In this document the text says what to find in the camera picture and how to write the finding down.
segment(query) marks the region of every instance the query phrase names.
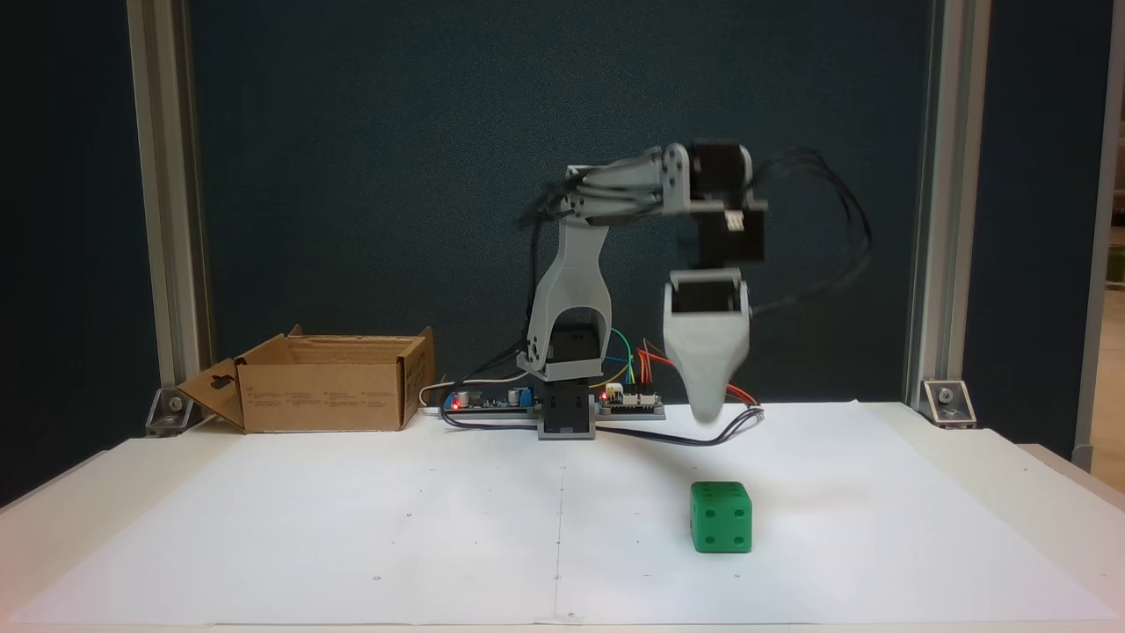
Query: green die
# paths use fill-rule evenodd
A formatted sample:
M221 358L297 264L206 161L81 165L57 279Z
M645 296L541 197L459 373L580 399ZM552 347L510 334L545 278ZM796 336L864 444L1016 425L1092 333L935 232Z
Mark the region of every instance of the green die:
M750 496L741 483L692 485L692 541L698 552L750 551Z

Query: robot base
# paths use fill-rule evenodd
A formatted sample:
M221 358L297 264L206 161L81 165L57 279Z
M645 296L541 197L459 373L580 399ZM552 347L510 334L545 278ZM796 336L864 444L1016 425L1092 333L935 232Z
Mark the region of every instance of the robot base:
M586 380L543 383L539 440L594 440L594 408Z

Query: table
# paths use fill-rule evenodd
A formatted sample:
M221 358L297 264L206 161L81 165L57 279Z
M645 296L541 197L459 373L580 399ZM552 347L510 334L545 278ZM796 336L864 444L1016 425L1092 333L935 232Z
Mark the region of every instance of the table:
M940 431L898 404L865 405L989 512L1062 570L1125 613L1125 500L1041 449L1022 450L990 431ZM130 440L0 514L0 623L109 537L234 446L242 436L210 423L170 440ZM1033 454L1042 456L1041 461ZM114 627L0 624L4 631L108 631ZM130 627L138 633L195 627ZM223 626L224 631L316 627ZM359 630L363 627L349 627ZM378 631L447 627L379 626ZM458 630L494 627L465 627ZM518 627L543 631L543 625ZM623 627L597 626L595 630ZM664 627L686 631L693 627ZM756 633L812 631L953 631L989 633L1125 631L1125 621L920 625L772 625L727 627ZM339 631L339 627L323 629Z

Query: circuit board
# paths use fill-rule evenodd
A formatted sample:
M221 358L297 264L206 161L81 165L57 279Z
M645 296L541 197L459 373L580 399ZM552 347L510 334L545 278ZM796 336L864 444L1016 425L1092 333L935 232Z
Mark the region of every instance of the circuit board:
M484 391L458 391L449 395L443 404L447 415L458 419L507 419L534 421L539 418L534 392L530 387L505 390L503 394L486 395Z
M658 394L629 394L618 385L606 386L606 390L595 398L591 396L594 419L606 421L664 421L664 401Z

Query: cardboard box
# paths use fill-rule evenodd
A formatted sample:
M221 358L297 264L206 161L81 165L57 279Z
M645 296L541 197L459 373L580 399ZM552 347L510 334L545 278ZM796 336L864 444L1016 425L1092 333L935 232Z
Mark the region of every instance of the cardboard box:
M304 336L297 326L179 389L245 433L398 431L434 365L430 328L350 337Z

